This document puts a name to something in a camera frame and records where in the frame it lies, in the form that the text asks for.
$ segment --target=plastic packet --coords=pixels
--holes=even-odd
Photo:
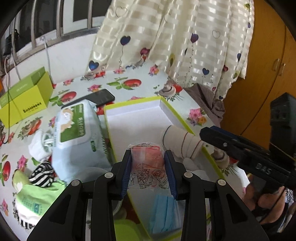
[[[167,189],[168,178],[165,173],[164,151],[160,145],[144,142],[129,145],[133,158],[130,189]]]

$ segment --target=green box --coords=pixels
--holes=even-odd
[[[9,100],[13,100],[20,94],[24,93],[28,89],[32,88],[37,82],[40,80],[40,78],[44,75],[45,68],[42,67],[33,73],[29,74],[25,78],[21,79],[18,83],[13,85],[9,89]],[[6,92],[1,98],[0,98],[0,106],[4,107],[8,103],[8,92]]]
[[[53,87],[48,72],[36,85],[9,102],[10,121],[8,120],[8,104],[0,109],[0,119],[6,128],[47,108]]]

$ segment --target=blue face mask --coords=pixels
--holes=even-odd
[[[157,234],[182,227],[178,203],[173,197],[157,195],[149,221],[149,233]]]

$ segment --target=curtain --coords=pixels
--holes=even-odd
[[[149,58],[152,72],[182,87],[204,85],[222,100],[245,76],[253,27],[253,0],[113,0],[86,77],[141,68]]]

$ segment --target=human hand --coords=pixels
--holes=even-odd
[[[271,209],[272,206],[275,204],[275,202],[278,200],[279,196],[282,194],[277,204],[273,207],[272,211],[268,214],[266,218],[264,218],[260,222],[261,225],[266,223],[273,223],[276,220],[278,220],[279,217],[281,216],[285,207],[285,198],[286,198],[286,192],[285,191],[283,192],[284,188],[285,187],[280,187],[277,194],[263,194],[258,199],[257,204],[260,207]],[[246,194],[242,200],[251,211],[253,211],[256,207],[256,202],[254,201],[254,194],[255,194],[255,188],[250,183],[246,188]]]

